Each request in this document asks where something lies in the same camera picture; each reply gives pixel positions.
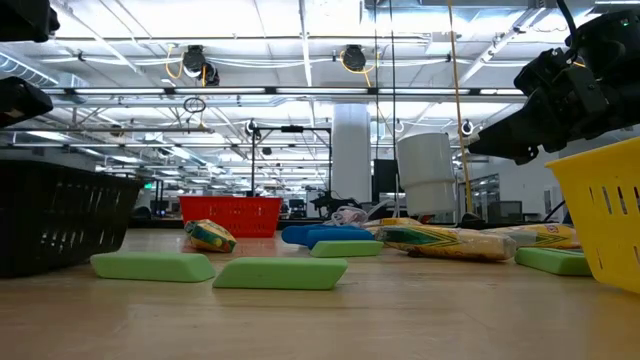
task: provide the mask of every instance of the blue object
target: blue object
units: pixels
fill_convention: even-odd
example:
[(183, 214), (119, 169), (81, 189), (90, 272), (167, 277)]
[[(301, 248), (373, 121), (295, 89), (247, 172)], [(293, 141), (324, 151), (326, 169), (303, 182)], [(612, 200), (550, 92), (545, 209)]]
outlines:
[(374, 240), (373, 234), (362, 229), (343, 229), (342, 226), (334, 226), (332, 229), (311, 230), (307, 234), (306, 245), (313, 249), (318, 241), (339, 241), (339, 240)]
[(344, 225), (340, 227), (324, 224), (289, 226), (282, 230), (282, 241), (286, 242), (287, 244), (307, 246), (307, 235), (309, 234), (309, 231), (322, 229), (362, 230), (359, 227), (353, 225)]

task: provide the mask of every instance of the green eraser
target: green eraser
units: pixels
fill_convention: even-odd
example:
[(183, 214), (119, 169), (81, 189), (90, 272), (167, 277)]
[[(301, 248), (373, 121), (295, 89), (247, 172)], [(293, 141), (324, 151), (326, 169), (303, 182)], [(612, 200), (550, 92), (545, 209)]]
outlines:
[(311, 250), (313, 257), (376, 256), (384, 243), (368, 240), (318, 241)]
[(227, 263), (213, 287), (330, 290), (346, 270), (344, 259), (238, 258)]
[(202, 254), (115, 252), (93, 255), (91, 265), (108, 279), (200, 282), (215, 276)]
[(584, 254), (541, 248), (520, 248), (516, 252), (516, 263), (556, 275), (591, 276)]

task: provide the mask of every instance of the ceiling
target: ceiling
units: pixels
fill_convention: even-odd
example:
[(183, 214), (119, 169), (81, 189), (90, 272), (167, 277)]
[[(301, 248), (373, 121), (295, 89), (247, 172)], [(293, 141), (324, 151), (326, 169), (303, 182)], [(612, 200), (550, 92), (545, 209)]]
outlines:
[[(346, 45), (358, 44), (372, 69), (367, 74), (372, 87), (453, 87), (454, 66), (448, 58), (451, 53), (449, 15), (446, 6), (441, 6), (446, 2), (438, 2), (440, 6), (422, 6), (417, 0), (378, 0), (375, 11), (373, 2), (73, 0), (63, 4), (53, 0), (52, 6), (58, 11), (61, 24), (55, 36), (43, 44), (2, 44), (0, 54), (20, 61), (56, 82), (48, 83), (47, 87), (73, 87), (70, 74), (74, 75), (76, 86), (199, 86), (197, 81), (184, 75), (171, 78), (165, 64), (168, 61), (170, 71), (177, 74), (180, 54), (186, 46), (198, 44), (205, 47), (205, 55), (217, 68), (222, 87), (363, 88), (368, 86), (365, 76), (346, 71), (339, 60)], [(524, 64), (540, 51), (563, 47), (568, 35), (565, 21), (557, 9), (530, 8), (528, 1), (466, 0), (454, 1), (454, 4), (461, 4), (454, 7), (453, 24), (458, 35), (455, 50), (461, 79), (459, 86), (463, 88), (512, 88), (513, 78)], [(575, 0), (569, 1), (568, 5), (578, 25), (597, 16), (590, 13), (593, 1)], [(380, 57), (379, 67), (375, 66), (376, 52)], [(15, 71), (0, 72), (0, 77), (10, 75), (16, 75)], [(24, 144), (141, 144), (145, 139), (151, 139), (168, 144), (215, 145), (219, 148), (185, 147), (189, 155), (184, 158), (171, 151), (163, 154), (158, 148), (77, 148), (92, 150), (82, 151), (93, 156), (96, 163), (106, 164), (102, 170), (118, 167), (123, 170), (122, 166), (140, 164), (174, 168), (204, 164), (199, 171), (182, 168), (179, 175), (164, 178), (176, 183), (185, 183), (185, 179), (189, 183), (191, 178), (215, 178), (218, 185), (245, 187), (246, 181), (241, 177), (225, 178), (224, 175), (231, 175), (231, 168), (235, 169), (235, 174), (246, 173), (241, 169), (250, 164), (247, 160), (250, 149), (229, 147), (246, 143), (244, 128), (248, 121), (253, 119), (260, 126), (331, 127), (334, 104), (347, 101), (331, 95), (302, 95), (243, 95), (243, 106), (238, 106), (238, 96), (207, 96), (212, 105), (202, 113), (202, 118), (196, 114), (188, 124), (189, 114), (183, 114), (182, 106), (178, 105), (184, 101), (184, 96), (84, 96), (81, 98), (86, 102), (80, 105), (70, 102), (68, 97), (54, 96), (58, 105), (54, 111), (22, 123), (20, 127), (53, 130), (120, 125), (149, 128), (147, 133), (154, 135), (147, 134), (145, 138), (144, 131), (123, 136), (84, 132), (52, 138), (41, 133), (21, 133), (11, 141)], [(102, 100), (117, 104), (122, 99), (137, 105), (128, 108), (113, 104), (98, 106)], [(522, 96), (502, 99), (507, 98), (465, 101), (460, 104), (462, 118), (479, 128), (479, 125), (500, 120), (516, 111), (524, 101)], [(145, 101), (151, 101), (152, 105), (141, 105)], [(457, 107), (453, 96), (424, 100), (419, 96), (398, 97), (395, 106), (388, 96), (377, 104), (375, 97), (366, 96), (349, 101), (368, 103), (372, 121), (383, 123), (385, 118), (398, 119), (395, 139), (439, 131), (450, 133), (452, 141), (456, 141)], [(183, 115), (178, 119), (176, 114)], [(200, 124), (209, 131), (156, 134), (160, 128), (189, 126), (191, 129)], [(379, 157), (392, 156), (392, 124), (389, 120), (388, 130), (380, 135), (379, 143), (386, 147), (377, 152)], [(276, 131), (262, 145), (296, 144), (297, 147), (280, 149), (274, 146), (272, 154), (262, 155), (261, 160), (270, 160), (267, 165), (274, 165), (282, 160), (327, 159), (328, 151), (322, 141), (328, 142), (324, 133), (283, 134)], [(128, 162), (121, 161), (122, 157), (119, 160), (118, 156), (125, 156)], [(312, 181), (322, 186), (323, 181), (326, 182), (322, 178), (326, 176), (323, 168), (326, 164), (293, 165), (297, 166), (286, 171), (301, 174), (299, 178), (279, 177), (284, 173), (267, 169), (266, 165), (260, 176), (287, 186)], [(218, 170), (212, 172), (212, 166), (223, 167), (224, 171), (222, 174)], [(159, 168), (151, 170), (153, 174), (163, 175)]]

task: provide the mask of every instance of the table surface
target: table surface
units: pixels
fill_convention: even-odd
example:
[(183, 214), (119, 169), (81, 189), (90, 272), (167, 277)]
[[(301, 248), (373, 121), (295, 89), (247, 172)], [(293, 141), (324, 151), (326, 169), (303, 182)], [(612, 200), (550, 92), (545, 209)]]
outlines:
[[(184, 251), (130, 230), (125, 251)], [(211, 254), (308, 256), (276, 239)], [(333, 291), (105, 280), (80, 265), (0, 280), (3, 359), (640, 359), (640, 295), (507, 263), (349, 259)]]

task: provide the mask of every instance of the metal frame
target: metal frame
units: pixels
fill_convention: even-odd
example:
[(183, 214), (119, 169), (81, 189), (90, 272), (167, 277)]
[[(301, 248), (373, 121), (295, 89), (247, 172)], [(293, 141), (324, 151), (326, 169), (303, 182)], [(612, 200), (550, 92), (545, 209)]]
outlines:
[(281, 126), (281, 127), (271, 127), (271, 126), (263, 126), (263, 127), (254, 127), (251, 132), (251, 196), (255, 196), (256, 194), (256, 148), (260, 143), (256, 144), (256, 132), (258, 131), (267, 131), (265, 135), (263, 135), (260, 142), (264, 141), (269, 135), (271, 135), (274, 131), (282, 131), (288, 133), (303, 133), (304, 131), (311, 131), (314, 135), (317, 135), (316, 131), (325, 131), (329, 134), (329, 144), (323, 141), (323, 144), (329, 149), (329, 159), (327, 163), (329, 164), (329, 169), (327, 170), (328, 175), (328, 184), (327, 190), (331, 192), (331, 168), (333, 163), (333, 140), (331, 136), (330, 128), (305, 128), (301, 126)]

